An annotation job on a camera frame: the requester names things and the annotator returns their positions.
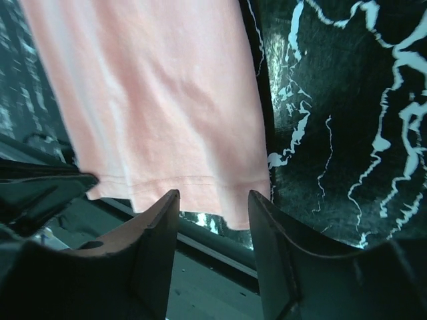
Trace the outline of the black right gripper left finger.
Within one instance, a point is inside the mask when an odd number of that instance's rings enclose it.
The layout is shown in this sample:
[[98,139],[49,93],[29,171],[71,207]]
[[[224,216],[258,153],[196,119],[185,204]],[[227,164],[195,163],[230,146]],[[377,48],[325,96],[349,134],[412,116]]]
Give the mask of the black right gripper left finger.
[[2,319],[165,319],[180,194],[78,249],[1,242]]

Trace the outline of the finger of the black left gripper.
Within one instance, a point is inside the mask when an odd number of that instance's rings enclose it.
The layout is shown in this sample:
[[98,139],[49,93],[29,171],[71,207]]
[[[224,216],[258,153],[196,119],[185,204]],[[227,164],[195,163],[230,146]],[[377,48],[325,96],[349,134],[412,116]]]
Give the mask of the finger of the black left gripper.
[[74,199],[98,184],[90,173],[1,160],[1,223],[8,227],[43,227]]

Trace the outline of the salmon orange t-shirt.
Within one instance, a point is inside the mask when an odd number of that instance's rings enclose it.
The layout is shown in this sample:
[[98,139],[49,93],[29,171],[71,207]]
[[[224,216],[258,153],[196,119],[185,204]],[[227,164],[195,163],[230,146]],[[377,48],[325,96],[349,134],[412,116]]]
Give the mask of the salmon orange t-shirt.
[[270,193],[262,107],[237,1],[22,1],[89,199],[249,228]]

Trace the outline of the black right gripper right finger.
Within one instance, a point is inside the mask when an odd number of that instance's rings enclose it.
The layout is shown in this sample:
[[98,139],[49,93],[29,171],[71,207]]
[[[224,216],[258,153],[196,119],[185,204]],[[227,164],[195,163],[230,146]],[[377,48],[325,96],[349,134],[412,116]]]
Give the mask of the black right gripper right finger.
[[426,240],[361,250],[248,197],[265,319],[425,319]]

